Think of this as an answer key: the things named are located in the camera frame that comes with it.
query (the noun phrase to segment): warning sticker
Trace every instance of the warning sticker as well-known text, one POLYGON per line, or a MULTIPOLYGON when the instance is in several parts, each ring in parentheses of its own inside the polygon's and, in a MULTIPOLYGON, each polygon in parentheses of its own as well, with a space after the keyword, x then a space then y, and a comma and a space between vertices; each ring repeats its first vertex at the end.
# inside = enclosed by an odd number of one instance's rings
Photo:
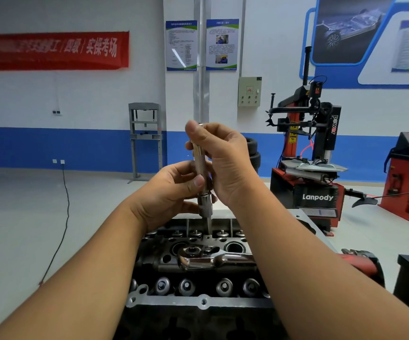
MULTIPOLYGON (((298 126, 291 126, 290 130, 298 130, 298 126)), ((288 136, 288 144, 294 144, 297 143, 297 134, 292 134, 291 132, 289 133, 288 136)))

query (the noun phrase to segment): blue wall stripe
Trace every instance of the blue wall stripe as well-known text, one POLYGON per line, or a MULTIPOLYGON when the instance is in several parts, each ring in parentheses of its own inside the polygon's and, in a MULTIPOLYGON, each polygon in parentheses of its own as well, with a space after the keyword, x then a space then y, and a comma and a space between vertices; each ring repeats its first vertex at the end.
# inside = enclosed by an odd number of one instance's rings
MULTIPOLYGON (((42 128, 1 128, 0 167, 60 168, 52 159, 66 160, 70 170, 132 171, 129 131, 42 128)), ((164 165, 191 160, 185 149, 188 137, 184 131, 164 132, 164 165)), ((261 153, 259 175, 270 177, 283 146, 282 134, 244 134, 258 141, 261 153)), ((338 135, 332 162, 347 167, 341 179, 384 182, 383 163, 397 137, 338 135)), ((298 154, 309 142, 299 137, 298 154)), ((304 153, 311 157, 311 149, 304 153)), ((141 173, 155 173, 156 141, 137 141, 137 165, 141 173)))
MULTIPOLYGON (((131 172, 130 131, 0 127, 0 167, 131 172)), ((164 165, 166 165, 164 141, 164 165)), ((137 169, 155 173, 157 141, 137 141, 137 169)))

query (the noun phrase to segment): gray floor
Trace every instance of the gray floor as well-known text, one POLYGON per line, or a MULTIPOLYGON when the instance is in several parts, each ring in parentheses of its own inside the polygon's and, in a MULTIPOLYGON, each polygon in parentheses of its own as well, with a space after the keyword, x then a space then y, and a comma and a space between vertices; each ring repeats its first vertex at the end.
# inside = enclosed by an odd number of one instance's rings
MULTIPOLYGON (((66 171, 65 177, 71 216, 49 276, 94 234, 121 200, 143 185, 127 184, 128 174, 66 171)), ((382 193, 381 187, 354 188, 382 193)), ((345 200, 341 222, 330 241, 337 249, 375 253, 381 260, 387 289, 393 291, 399 269, 397 256, 409 254, 409 222, 378 206, 351 208, 354 201, 345 200)), ((0 322, 36 290, 61 239, 66 206, 60 170, 0 169, 0 322)), ((225 208, 220 202, 214 207, 225 208)))

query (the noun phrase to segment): person's right hand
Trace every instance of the person's right hand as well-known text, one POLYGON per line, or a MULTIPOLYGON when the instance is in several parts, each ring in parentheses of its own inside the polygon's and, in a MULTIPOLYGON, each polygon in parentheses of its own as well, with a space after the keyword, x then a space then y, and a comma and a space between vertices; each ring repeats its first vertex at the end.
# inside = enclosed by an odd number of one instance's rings
POLYGON ((186 149, 193 150, 194 142, 212 160, 208 169, 213 188, 224 205, 231 208, 240 194, 248 192, 251 184, 261 181, 250 163, 247 140, 239 132, 219 123, 201 127, 194 120, 188 121, 185 132, 190 138, 186 149))

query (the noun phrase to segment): engine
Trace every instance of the engine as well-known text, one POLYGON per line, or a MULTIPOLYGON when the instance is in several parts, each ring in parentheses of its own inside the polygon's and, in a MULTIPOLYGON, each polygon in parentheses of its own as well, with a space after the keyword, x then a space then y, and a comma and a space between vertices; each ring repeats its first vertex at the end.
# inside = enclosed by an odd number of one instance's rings
MULTIPOLYGON (((331 247, 302 211, 290 212, 331 247)), ((198 216, 146 234, 114 339, 287 337, 238 222, 227 210, 214 216, 212 235, 198 216)))

